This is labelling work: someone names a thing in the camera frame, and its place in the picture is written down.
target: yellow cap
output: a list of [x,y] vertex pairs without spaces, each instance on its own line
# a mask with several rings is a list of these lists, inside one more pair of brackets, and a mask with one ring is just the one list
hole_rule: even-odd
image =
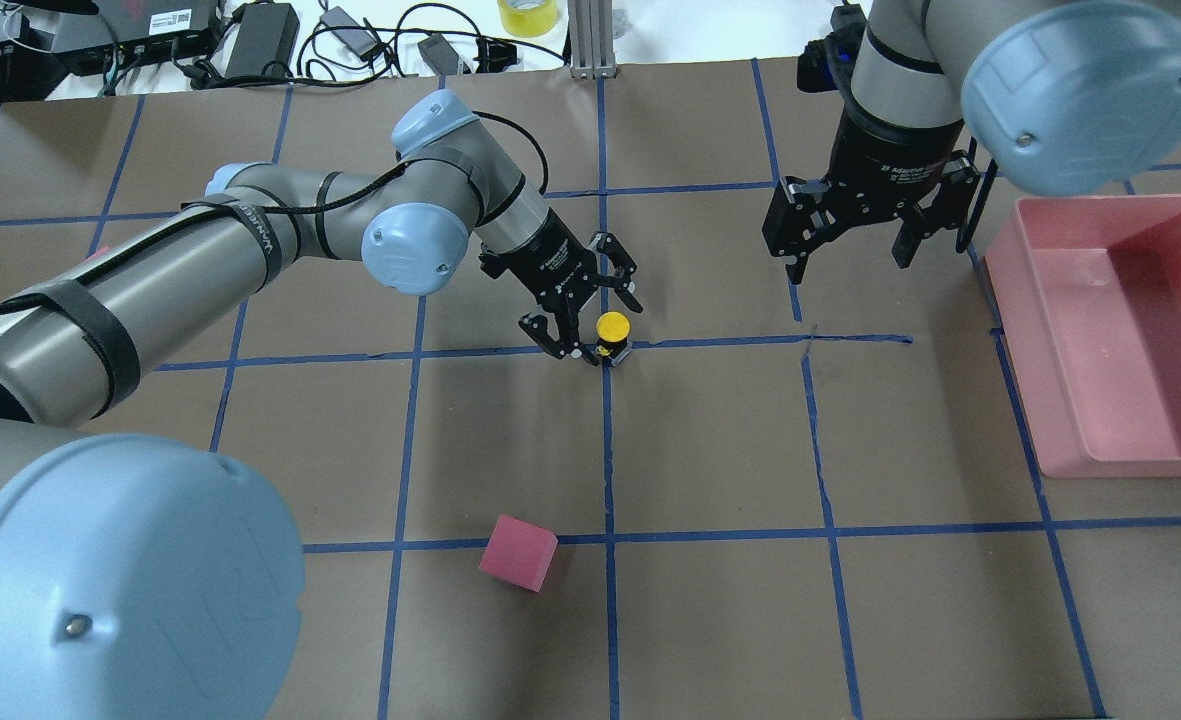
[[613,310],[599,316],[599,322],[594,325],[599,333],[599,340],[605,342],[621,342],[629,336],[629,319],[621,313]]

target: yellow and black object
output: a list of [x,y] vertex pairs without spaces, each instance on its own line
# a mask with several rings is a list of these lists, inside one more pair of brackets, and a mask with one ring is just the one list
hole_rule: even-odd
[[599,316],[595,333],[599,334],[595,354],[603,360],[603,365],[612,368],[612,366],[621,364],[629,354],[629,318],[616,313],[616,310],[609,310],[609,313]]

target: white label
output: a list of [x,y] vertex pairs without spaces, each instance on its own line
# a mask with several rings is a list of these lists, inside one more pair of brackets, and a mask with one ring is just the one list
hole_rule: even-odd
[[189,18],[191,18],[190,9],[171,9],[168,13],[150,15],[150,35],[189,30]]

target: screw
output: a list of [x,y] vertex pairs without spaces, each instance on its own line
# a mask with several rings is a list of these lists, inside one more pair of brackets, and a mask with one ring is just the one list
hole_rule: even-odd
[[77,639],[83,633],[87,633],[92,629],[92,618],[87,615],[72,615],[70,620],[65,621],[65,634],[66,637]]

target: pink bin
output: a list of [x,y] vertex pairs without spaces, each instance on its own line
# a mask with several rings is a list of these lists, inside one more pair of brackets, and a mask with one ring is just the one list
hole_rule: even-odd
[[1043,473],[1181,474],[1181,195],[1019,199],[986,263]]

